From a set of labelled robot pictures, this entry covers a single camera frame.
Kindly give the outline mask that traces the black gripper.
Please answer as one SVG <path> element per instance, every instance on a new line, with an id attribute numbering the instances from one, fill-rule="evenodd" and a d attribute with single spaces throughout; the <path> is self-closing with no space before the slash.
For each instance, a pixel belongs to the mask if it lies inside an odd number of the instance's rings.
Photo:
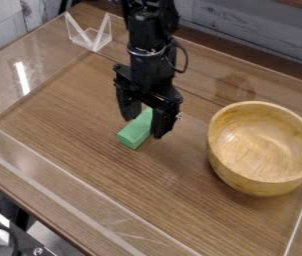
<path id="1" fill-rule="evenodd" d="M 173 86 L 176 50 L 157 52 L 129 49 L 129 64 L 113 66 L 116 99 L 121 117 L 131 121 L 141 112 L 141 104 L 152 110 L 151 134 L 160 139 L 173 128 L 183 97 Z"/>

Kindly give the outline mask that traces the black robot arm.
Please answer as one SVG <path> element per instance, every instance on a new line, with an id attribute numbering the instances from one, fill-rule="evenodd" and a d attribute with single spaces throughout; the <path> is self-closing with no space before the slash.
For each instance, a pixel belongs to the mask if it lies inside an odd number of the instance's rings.
<path id="1" fill-rule="evenodd" d="M 160 139 L 172 130 L 183 97 L 172 80 L 176 49 L 185 53 L 173 38 L 179 13 L 173 0 L 120 0 L 128 30 L 129 64 L 116 64 L 113 79 L 120 114 L 125 121 L 141 113 L 141 105 L 152 109 L 151 135 Z"/>

